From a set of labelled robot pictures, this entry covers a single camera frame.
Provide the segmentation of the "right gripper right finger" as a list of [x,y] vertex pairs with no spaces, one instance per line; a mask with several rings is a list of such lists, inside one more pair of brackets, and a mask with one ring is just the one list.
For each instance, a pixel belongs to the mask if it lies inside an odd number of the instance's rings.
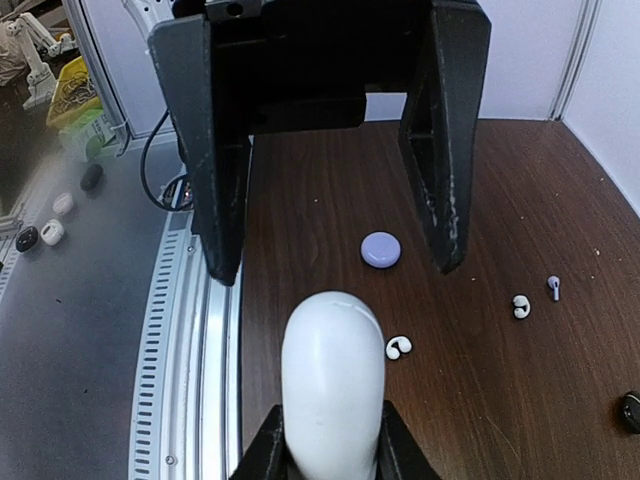
[[390,400],[383,403],[379,436],[379,478],[441,480]]

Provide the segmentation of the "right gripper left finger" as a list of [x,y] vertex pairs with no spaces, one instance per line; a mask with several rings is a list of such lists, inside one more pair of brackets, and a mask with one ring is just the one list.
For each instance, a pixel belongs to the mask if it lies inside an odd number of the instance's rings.
[[286,443],[281,405],[274,405],[230,480],[285,480],[287,478]]

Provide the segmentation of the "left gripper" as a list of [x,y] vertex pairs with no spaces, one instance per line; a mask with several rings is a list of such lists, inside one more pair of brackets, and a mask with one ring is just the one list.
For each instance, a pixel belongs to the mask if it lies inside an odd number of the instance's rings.
[[491,22],[476,1],[241,2],[163,21],[148,46],[191,180],[209,275],[232,286],[245,238],[246,134],[357,126],[407,92],[398,145],[433,262],[466,257]]

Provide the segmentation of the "white clip earbud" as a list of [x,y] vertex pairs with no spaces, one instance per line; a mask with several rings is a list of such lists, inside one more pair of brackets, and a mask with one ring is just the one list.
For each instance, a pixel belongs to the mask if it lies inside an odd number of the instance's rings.
[[518,320],[523,320],[530,315],[531,304],[526,295],[518,294],[512,299],[513,316]]
[[385,353],[389,360],[396,361],[402,356],[409,354],[412,349],[413,345],[411,340],[404,335],[399,335],[388,340],[385,347]]

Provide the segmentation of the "white charging case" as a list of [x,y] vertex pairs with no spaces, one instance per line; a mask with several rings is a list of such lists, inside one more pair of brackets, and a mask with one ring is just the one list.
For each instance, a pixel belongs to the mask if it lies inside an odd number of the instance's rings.
[[379,323],[357,297],[302,301],[281,349],[286,446],[304,479],[372,479],[382,422],[385,354]]

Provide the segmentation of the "black charging case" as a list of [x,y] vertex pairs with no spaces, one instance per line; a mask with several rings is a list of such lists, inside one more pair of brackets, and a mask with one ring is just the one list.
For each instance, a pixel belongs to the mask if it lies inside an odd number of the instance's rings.
[[637,391],[629,391],[619,400],[619,417],[624,428],[630,433],[640,434],[640,398]]

